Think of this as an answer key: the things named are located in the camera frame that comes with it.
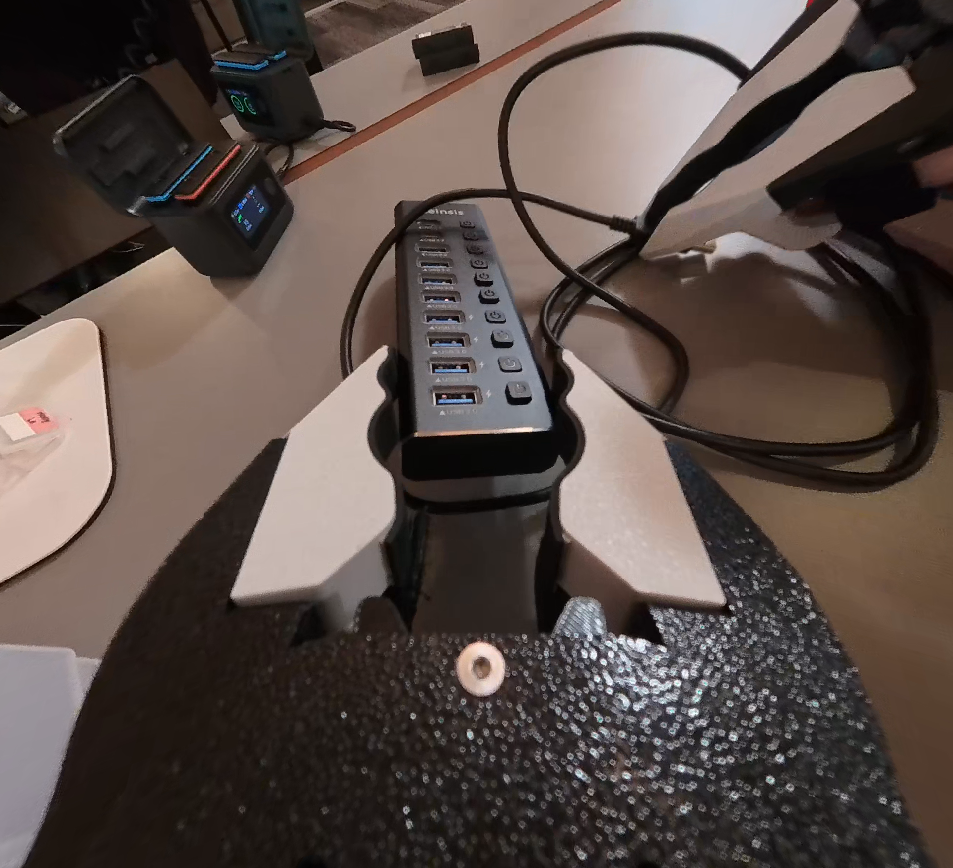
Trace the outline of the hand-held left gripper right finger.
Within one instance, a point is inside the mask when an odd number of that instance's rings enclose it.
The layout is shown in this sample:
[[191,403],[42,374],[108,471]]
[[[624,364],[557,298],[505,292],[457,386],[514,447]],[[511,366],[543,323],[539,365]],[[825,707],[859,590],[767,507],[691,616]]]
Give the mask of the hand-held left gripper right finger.
[[555,486],[555,585],[595,600],[628,634],[652,608],[725,612],[728,602],[666,442],[571,351],[557,356],[575,451]]

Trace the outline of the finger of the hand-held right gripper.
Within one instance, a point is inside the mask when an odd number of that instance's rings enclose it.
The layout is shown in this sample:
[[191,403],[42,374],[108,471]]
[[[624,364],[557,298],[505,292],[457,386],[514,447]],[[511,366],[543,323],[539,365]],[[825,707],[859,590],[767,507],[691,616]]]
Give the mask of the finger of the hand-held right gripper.
[[810,102],[778,139],[726,169],[688,202],[671,209],[641,249],[654,260],[745,233],[789,251],[804,251],[837,234],[836,219],[793,219],[768,194],[770,183],[912,95],[902,67],[852,75]]
[[859,73],[851,34],[864,30],[855,0],[838,0],[751,75],[702,132],[647,211],[670,211],[756,152],[829,89]]

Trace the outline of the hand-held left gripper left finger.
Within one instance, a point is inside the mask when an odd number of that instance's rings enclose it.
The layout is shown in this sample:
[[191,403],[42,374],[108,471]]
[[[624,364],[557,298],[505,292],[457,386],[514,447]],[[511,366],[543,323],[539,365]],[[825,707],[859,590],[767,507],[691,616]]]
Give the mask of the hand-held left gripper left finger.
[[387,544],[402,515],[388,468],[397,377],[397,352],[383,346],[292,427],[232,585],[235,607],[308,604],[333,632],[390,586]]

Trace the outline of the black usb hub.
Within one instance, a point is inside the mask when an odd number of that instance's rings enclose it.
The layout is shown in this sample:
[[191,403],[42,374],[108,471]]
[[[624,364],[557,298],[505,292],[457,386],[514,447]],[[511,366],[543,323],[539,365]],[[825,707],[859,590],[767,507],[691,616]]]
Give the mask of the black usb hub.
[[479,207],[428,207],[396,244],[395,279],[404,475],[551,469],[549,391]]

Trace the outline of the white mat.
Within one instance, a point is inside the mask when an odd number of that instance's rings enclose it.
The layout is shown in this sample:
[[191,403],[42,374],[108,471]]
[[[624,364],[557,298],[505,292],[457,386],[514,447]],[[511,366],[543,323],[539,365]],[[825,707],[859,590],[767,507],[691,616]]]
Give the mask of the white mat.
[[89,525],[114,479],[103,339],[72,318],[16,340],[1,354],[1,414],[43,408],[66,440],[1,500],[1,581],[59,552]]

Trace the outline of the black battery charger case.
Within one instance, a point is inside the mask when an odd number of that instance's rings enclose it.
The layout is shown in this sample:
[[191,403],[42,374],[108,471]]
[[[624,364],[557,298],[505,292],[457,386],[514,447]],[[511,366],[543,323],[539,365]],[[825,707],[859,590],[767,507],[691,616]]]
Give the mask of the black battery charger case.
[[53,145],[104,202],[146,220],[208,278],[255,276],[292,221],[256,144],[198,139],[139,75],[58,128]]
[[321,68],[301,0],[232,0],[245,41],[212,58],[210,73],[242,128],[293,142],[324,114],[311,81]]

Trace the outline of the small black adapter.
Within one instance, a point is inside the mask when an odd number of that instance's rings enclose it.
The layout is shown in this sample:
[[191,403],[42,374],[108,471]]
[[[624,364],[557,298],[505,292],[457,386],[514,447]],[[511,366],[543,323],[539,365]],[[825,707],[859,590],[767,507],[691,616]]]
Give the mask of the small black adapter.
[[411,50],[421,75],[431,77],[480,63],[480,50],[469,23],[414,36]]

